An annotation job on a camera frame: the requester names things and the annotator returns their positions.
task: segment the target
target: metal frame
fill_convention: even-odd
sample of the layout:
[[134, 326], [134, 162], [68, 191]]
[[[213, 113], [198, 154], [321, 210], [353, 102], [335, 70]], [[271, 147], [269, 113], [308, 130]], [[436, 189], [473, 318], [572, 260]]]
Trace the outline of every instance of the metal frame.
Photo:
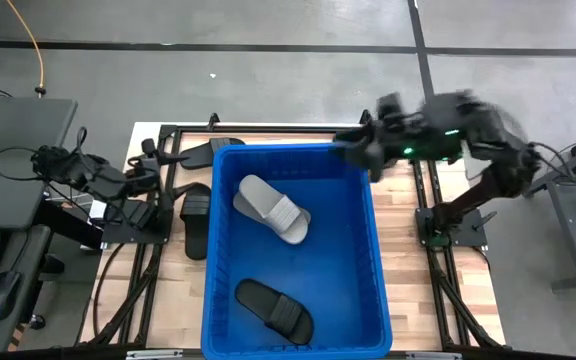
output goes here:
[[[421, 20], [419, 11], [415, 0], [408, 0], [408, 8], [410, 12], [411, 23], [413, 27], [413, 35], [415, 39], [415, 46], [337, 46], [337, 45], [250, 45], [250, 44], [164, 44], [164, 43], [127, 43], [127, 42], [89, 42], [89, 41], [39, 41], [38, 45], [42, 49], [53, 50], [106, 50], [106, 51], [161, 51], [161, 52], [302, 52], [302, 53], [360, 53], [360, 54], [417, 54], [420, 66], [421, 83], [426, 98], [434, 93], [432, 79], [430, 75], [430, 66], [428, 63], [428, 55], [462, 55], [462, 56], [531, 56], [531, 57], [576, 57], [576, 49], [528, 49], [528, 48], [462, 48], [462, 47], [427, 47], [424, 42], [423, 31], [421, 27]], [[0, 48], [8, 49], [32, 49], [33, 44], [30, 41], [17, 41], [17, 40], [0, 40]], [[225, 132], [247, 132], [247, 133], [335, 133], [341, 130], [347, 130], [357, 125], [348, 124], [243, 124], [243, 123], [228, 123], [221, 124], [216, 115], [211, 117], [208, 125], [205, 123], [186, 123], [183, 126], [176, 125], [163, 125], [159, 134], [158, 147], [163, 148], [165, 141], [173, 136], [174, 144], [180, 144], [181, 136], [184, 132], [206, 132], [212, 131], [216, 133]], [[415, 184], [417, 187], [417, 196], [419, 205], [422, 208], [427, 207], [427, 202], [424, 193], [424, 181], [419, 163], [413, 164]], [[441, 201], [441, 192], [439, 188], [439, 181], [436, 178], [436, 168], [434, 163], [429, 163], [429, 171], [431, 176], [431, 186], [433, 187], [433, 197], [435, 202]], [[166, 179], [166, 186], [168, 187], [171, 182], [174, 182], [174, 174], [176, 173], [176, 166], [171, 166], [168, 169]], [[551, 181], [552, 178], [538, 179], [535, 181], [531, 189], [526, 192], [526, 196], [531, 196], [534, 192], [545, 189], [546, 183]], [[131, 273], [130, 288], [134, 289], [137, 286], [139, 277], [142, 272], [142, 262], [147, 245], [140, 244], [137, 247], [135, 254], [135, 263]], [[161, 245], [156, 245], [153, 251], [153, 257], [161, 257]], [[430, 248], [426, 248], [429, 265], [433, 264], [437, 259], [434, 252]], [[454, 258], [450, 248], [444, 252], [444, 258], [447, 265], [448, 284], [458, 283], [455, 281], [454, 275]], [[504, 349], [492, 348], [481, 349], [470, 346], [454, 345], [450, 340], [448, 334], [448, 326], [446, 321], [446, 312], [444, 303], [442, 301], [442, 287], [441, 281], [431, 272], [433, 295], [438, 317], [439, 333], [442, 337], [442, 347], [444, 351], [454, 350], [455, 352], [464, 355], [464, 358], [472, 359], [487, 359], [487, 358], [519, 358], [519, 359], [569, 359], [558, 355], [546, 355], [539, 353], [524, 353], [520, 351], [508, 352]], [[154, 301], [154, 290], [156, 286], [156, 277], [147, 286], [147, 296], [144, 302], [144, 311], [141, 318], [140, 330], [137, 335], [137, 348], [143, 348], [147, 340], [147, 329], [150, 321], [150, 314], [152, 311], [152, 302]], [[132, 319], [132, 309], [127, 319], [122, 324], [119, 340], [121, 343], [128, 343], [129, 327]], [[467, 341], [467, 336], [464, 338], [464, 322], [466, 319], [460, 319], [459, 322], [459, 336], [462, 343]], [[133, 343], [128, 343], [126, 346], [133, 346]], [[201, 352], [197, 349], [185, 349], [184, 357], [200, 357]], [[456, 354], [447, 353], [407, 353], [407, 352], [391, 352], [388, 358], [450, 358], [458, 359], [461, 356]]]
[[[293, 133], [293, 134], [303, 134], [303, 133], [318, 133], [318, 134], [334, 134], [338, 131], [348, 130], [350, 128], [358, 128], [359, 124], [328, 124], [328, 125], [300, 125], [300, 124], [255, 124], [255, 123], [221, 123], [217, 121], [211, 121], [209, 125], [198, 123], [184, 123], [182, 125], [162, 125], [160, 128], [160, 134], [170, 134], [174, 133], [175, 143], [181, 143], [181, 139], [184, 133]], [[427, 200], [424, 192], [424, 179], [421, 171], [421, 165], [419, 162], [414, 162], [413, 164], [413, 174], [415, 179], [415, 186], [417, 189], [417, 199], [421, 207], [427, 207]], [[173, 183], [169, 181], [174, 181], [177, 167], [171, 167], [168, 169], [166, 186], [173, 186]], [[437, 177], [437, 170], [434, 163], [429, 164], [429, 173], [431, 177], [431, 184], [433, 187], [433, 197], [435, 202], [441, 201], [441, 190], [439, 185], [439, 179]], [[450, 247], [444, 248], [444, 256], [447, 264], [447, 269], [452, 269], [454, 272], [455, 263], [452, 257], [452, 252]], [[457, 284], [456, 274], [455, 278], [450, 279], [451, 271], [448, 275], [443, 274], [439, 266], [438, 260], [435, 255], [435, 251], [431, 247], [426, 247], [426, 253], [428, 255], [428, 262], [431, 275], [431, 286], [433, 290], [433, 298], [435, 302], [435, 309], [437, 312], [437, 323], [438, 332], [440, 334], [440, 339], [442, 343], [441, 352], [406, 352], [406, 351], [391, 351], [385, 358], [388, 359], [526, 359], [526, 360], [546, 360], [546, 359], [576, 359], [576, 357], [568, 357], [562, 355], [553, 354], [543, 354], [535, 352], [523, 352], [512, 350], [509, 347], [505, 347], [497, 344], [494, 340], [490, 339], [485, 331], [477, 324], [476, 319], [468, 311], [466, 304], [461, 300], [459, 292], [455, 289], [453, 284]], [[453, 343], [450, 333], [448, 330], [448, 321], [446, 317], [446, 310], [443, 302], [442, 290], [446, 292], [446, 295], [453, 303], [455, 311], [458, 317], [461, 319], [459, 325], [461, 330], [459, 332], [460, 344], [456, 345]], [[152, 298], [146, 298], [144, 302], [144, 311], [151, 311]], [[149, 324], [142, 321], [141, 326], [148, 326]], [[480, 335], [475, 335], [478, 341], [483, 343], [482, 347], [475, 347], [468, 345], [468, 328], [481, 328]], [[139, 339], [140, 344], [145, 345], [146, 337]], [[184, 358], [203, 358], [201, 355], [201, 349], [181, 349]]]

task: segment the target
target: orange cable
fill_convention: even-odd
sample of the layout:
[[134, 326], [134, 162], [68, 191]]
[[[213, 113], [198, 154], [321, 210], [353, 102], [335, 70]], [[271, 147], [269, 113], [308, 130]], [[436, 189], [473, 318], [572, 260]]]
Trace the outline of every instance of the orange cable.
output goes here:
[[21, 22], [21, 25], [24, 26], [24, 28], [26, 29], [26, 32], [28, 33], [28, 36], [30, 36], [30, 40], [32, 41], [32, 44], [35, 46], [35, 51], [37, 52], [37, 58], [39, 59], [39, 88], [43, 89], [43, 87], [44, 87], [44, 60], [41, 58], [41, 52], [39, 51], [39, 45], [37, 45], [37, 41], [35, 40], [35, 37], [33, 36], [32, 31], [30, 31], [30, 28], [28, 27], [28, 25], [26, 25], [24, 18], [21, 16], [19, 11], [17, 11], [17, 8], [12, 3], [12, 0], [6, 0], [6, 1], [8, 2], [8, 5], [10, 5], [10, 8], [15, 13], [15, 15], [17, 15], [17, 19], [19, 19], [19, 22]]

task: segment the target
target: concrete floor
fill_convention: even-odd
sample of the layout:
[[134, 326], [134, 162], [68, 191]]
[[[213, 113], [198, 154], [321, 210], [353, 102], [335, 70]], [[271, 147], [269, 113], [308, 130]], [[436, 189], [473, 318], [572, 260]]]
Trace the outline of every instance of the concrete floor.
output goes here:
[[[411, 3], [419, 8], [429, 47], [576, 49], [576, 0]], [[405, 0], [17, 0], [16, 4], [43, 40], [415, 45]], [[25, 36], [0, 0], [0, 39]], [[372, 108], [380, 95], [400, 91], [412, 111], [424, 93], [414, 54], [82, 50], [43, 54], [48, 95], [79, 102], [66, 145], [74, 144], [76, 129], [85, 125], [89, 130], [85, 150], [117, 166], [136, 121], [207, 121], [216, 111], [225, 122], [355, 123], [361, 110]], [[531, 140], [555, 148], [576, 141], [576, 57], [433, 55], [428, 62], [435, 92], [473, 89], [512, 113]], [[1, 89], [32, 96], [36, 78], [32, 50], [0, 49]], [[481, 166], [467, 161], [470, 174]], [[508, 344], [576, 355], [576, 290], [550, 291], [551, 281], [569, 277], [574, 270], [549, 198], [541, 193], [531, 200], [495, 200], [484, 210], [499, 212], [486, 231]], [[80, 285], [76, 286], [81, 288], [81, 303], [89, 294]], [[63, 315], [58, 309], [51, 311]], [[75, 312], [68, 321], [75, 324], [77, 316], [81, 313]]]

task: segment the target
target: wooden tabletop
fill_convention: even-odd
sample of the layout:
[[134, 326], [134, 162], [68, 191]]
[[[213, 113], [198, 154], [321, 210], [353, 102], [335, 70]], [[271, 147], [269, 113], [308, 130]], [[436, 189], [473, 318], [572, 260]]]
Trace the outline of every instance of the wooden tabletop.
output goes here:
[[[127, 157], [141, 153], [140, 144], [143, 139], [156, 140], [161, 124], [136, 123]], [[246, 144], [286, 144], [329, 142], [331, 135], [186, 133], [183, 134], [181, 148], [183, 150], [201, 145], [210, 137], [236, 137]], [[451, 166], [439, 163], [437, 170], [446, 201], [468, 189], [462, 161]], [[175, 186], [192, 181], [210, 186], [211, 179], [211, 168], [187, 171], [179, 167]], [[426, 186], [426, 192], [429, 205], [432, 205], [430, 186]], [[441, 346], [428, 261], [424, 249], [418, 243], [415, 229], [413, 213], [418, 204], [412, 167], [400, 162], [395, 168], [386, 170], [383, 180], [372, 185], [372, 194], [392, 323], [392, 350], [439, 350]], [[184, 224], [178, 217], [182, 203], [182, 199], [175, 203], [175, 222], [170, 241], [164, 247], [150, 321], [149, 348], [199, 348], [201, 343], [206, 262], [190, 260], [184, 253]], [[98, 278], [112, 248], [102, 256]], [[110, 320], [126, 297], [135, 250], [135, 245], [124, 246], [110, 266], [99, 298], [100, 327]], [[470, 248], [455, 248], [454, 253], [464, 302], [489, 335], [503, 344], [504, 335], [485, 261]], [[150, 252], [144, 258], [145, 268]], [[451, 335], [458, 341], [453, 308], [445, 296], [444, 301]], [[143, 294], [136, 306], [136, 316], [133, 317], [131, 339], [137, 332], [142, 302]], [[81, 341], [92, 337], [91, 301]]]

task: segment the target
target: blue storage crate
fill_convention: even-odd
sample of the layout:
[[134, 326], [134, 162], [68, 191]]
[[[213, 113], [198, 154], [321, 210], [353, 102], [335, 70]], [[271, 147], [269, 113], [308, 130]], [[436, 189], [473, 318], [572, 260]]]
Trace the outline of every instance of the blue storage crate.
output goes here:
[[[209, 359], [367, 359], [392, 344], [377, 228], [365, 171], [332, 144], [228, 146], [215, 156], [201, 347]], [[254, 174], [312, 214], [299, 245], [232, 206]], [[252, 278], [301, 302], [310, 344], [296, 346], [235, 299]]]

